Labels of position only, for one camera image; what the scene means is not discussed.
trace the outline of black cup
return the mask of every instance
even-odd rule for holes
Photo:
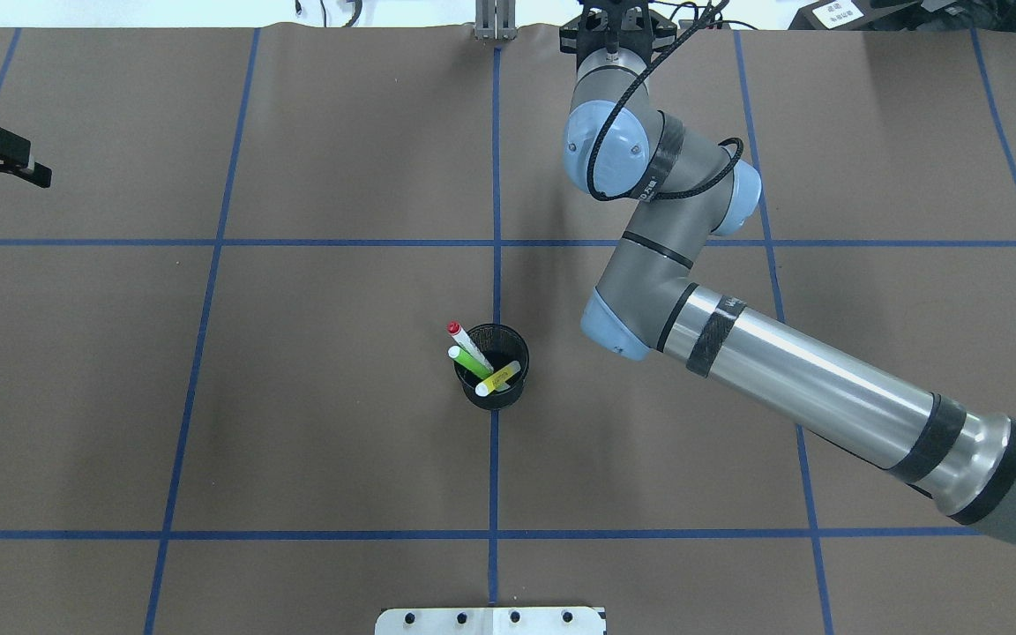
[[[464,396],[468,397],[472,404],[486,410],[503,410],[515,403],[519,395],[524,393],[524,379],[527,378],[527,343],[524,342],[524,338],[503,324],[472,326],[468,330],[468,337],[475,343],[477,348],[485,354],[494,371],[504,369],[512,362],[519,362],[519,372],[508,379],[508,390],[493,391],[488,397],[480,397],[477,394],[477,384],[481,383],[481,378],[454,362],[452,369],[457,372]]]

